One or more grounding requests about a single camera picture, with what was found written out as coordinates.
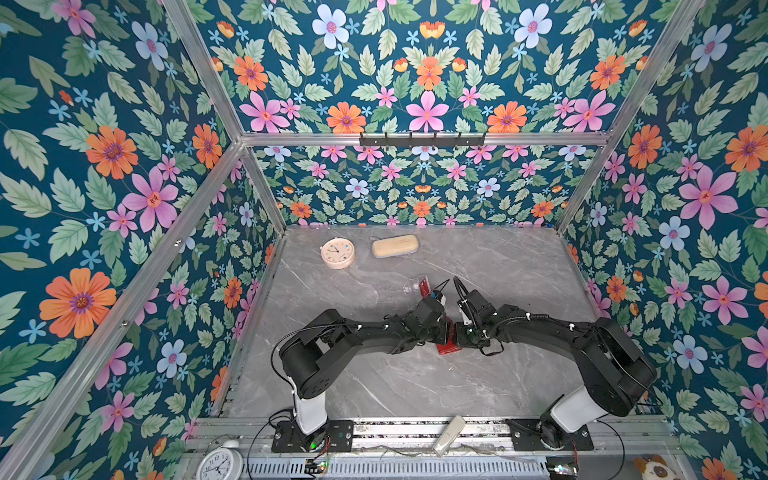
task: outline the aluminum frame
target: aluminum frame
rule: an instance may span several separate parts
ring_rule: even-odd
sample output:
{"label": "aluminum frame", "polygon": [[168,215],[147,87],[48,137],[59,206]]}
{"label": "aluminum frame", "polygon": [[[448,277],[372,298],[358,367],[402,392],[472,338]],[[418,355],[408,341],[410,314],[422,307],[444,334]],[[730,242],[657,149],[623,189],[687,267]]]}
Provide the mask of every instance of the aluminum frame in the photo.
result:
{"label": "aluminum frame", "polygon": [[136,315],[162,280],[179,252],[179,245],[192,233],[200,216],[210,205],[243,154],[241,144],[230,145],[206,176],[200,188],[165,233],[160,244],[144,262],[109,314],[57,381],[35,419],[0,462],[0,478],[27,480],[50,452],[65,430],[82,399],[107,365]]}
{"label": "aluminum frame", "polygon": [[555,228],[560,235],[565,234],[568,225],[571,224],[576,212],[581,208],[581,204],[584,203],[589,191],[600,177],[600,173],[605,168],[605,163],[616,151],[616,147],[624,136],[624,132],[630,127],[635,115],[637,115],[637,111],[640,110],[640,106],[661,75],[661,71],[683,40],[683,36],[693,23],[696,14],[704,7],[706,2],[707,0],[680,0],[680,3],[677,4],[672,18],[667,23],[667,26],[664,27],[654,49],[650,52],[645,68],[637,77],[637,81],[632,87],[629,96],[621,104],[616,118],[611,122],[611,128],[608,130],[608,143],[600,148],[592,158],[587,171],[584,172],[581,181],[576,186],[576,190],[574,190],[573,195],[568,200],[565,212],[563,212],[555,224]]}

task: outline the clock face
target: clock face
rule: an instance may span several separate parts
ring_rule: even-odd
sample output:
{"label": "clock face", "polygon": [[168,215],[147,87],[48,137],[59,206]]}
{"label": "clock face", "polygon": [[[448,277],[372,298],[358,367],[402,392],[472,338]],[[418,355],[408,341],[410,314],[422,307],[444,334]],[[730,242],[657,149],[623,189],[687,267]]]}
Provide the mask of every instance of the clock face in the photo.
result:
{"label": "clock face", "polygon": [[352,242],[343,238],[334,238],[323,246],[323,259],[338,263],[350,258],[355,252]]}
{"label": "clock face", "polygon": [[197,470],[198,480],[226,480],[233,468],[233,456],[229,450],[218,449],[208,455]]}

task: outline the wire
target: wire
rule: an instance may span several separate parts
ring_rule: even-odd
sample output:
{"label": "wire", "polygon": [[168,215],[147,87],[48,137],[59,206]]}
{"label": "wire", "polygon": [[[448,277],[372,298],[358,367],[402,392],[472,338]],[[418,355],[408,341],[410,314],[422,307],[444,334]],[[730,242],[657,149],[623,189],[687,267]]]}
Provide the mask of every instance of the wire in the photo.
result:
{"label": "wire", "polygon": [[607,478],[606,480],[614,480],[614,478],[618,477],[622,470],[624,470],[624,460],[627,459],[627,450],[624,448],[624,440],[621,439],[621,435],[619,435],[619,432],[616,431],[615,428],[608,425],[606,422],[603,422],[602,420],[598,420],[598,422],[602,423],[603,425],[607,426],[609,429],[613,430],[616,436],[619,438],[619,442],[621,442],[621,465],[619,465],[618,471],[614,473],[611,477]]}

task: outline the marble surface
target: marble surface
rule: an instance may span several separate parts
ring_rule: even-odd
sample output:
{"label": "marble surface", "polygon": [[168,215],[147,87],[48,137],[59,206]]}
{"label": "marble surface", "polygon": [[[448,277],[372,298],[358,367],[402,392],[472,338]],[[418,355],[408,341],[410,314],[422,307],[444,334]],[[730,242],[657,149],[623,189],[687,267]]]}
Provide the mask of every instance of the marble surface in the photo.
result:
{"label": "marble surface", "polygon": [[[418,252],[372,255],[374,240],[407,233],[419,238]],[[334,237],[355,244],[350,268],[324,266],[319,248]],[[290,230],[228,416],[267,416],[291,406],[289,389],[270,368],[275,341],[328,308],[365,321],[404,313],[412,306],[403,286],[420,274],[429,275],[432,286],[459,276],[497,307],[509,303],[558,319],[597,319],[564,244],[549,228]],[[460,319],[452,282],[444,293],[447,313]],[[579,385],[572,361],[536,347],[511,343],[493,357],[473,349],[440,356],[428,344],[400,355],[357,356],[328,389],[327,408],[331,417],[540,415]]]}

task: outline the white alarm clock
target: white alarm clock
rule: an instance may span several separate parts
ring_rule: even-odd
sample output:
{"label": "white alarm clock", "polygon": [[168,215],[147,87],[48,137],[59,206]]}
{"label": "white alarm clock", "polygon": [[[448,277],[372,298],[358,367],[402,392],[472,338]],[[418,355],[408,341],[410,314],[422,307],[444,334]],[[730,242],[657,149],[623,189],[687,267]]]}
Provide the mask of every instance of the white alarm clock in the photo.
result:
{"label": "white alarm clock", "polygon": [[197,467],[196,480],[237,480],[243,474],[243,456],[236,450],[237,440],[227,440],[223,446],[205,455]]}
{"label": "white alarm clock", "polygon": [[355,246],[346,238],[334,238],[323,245],[320,255],[329,268],[341,270],[355,261]]}

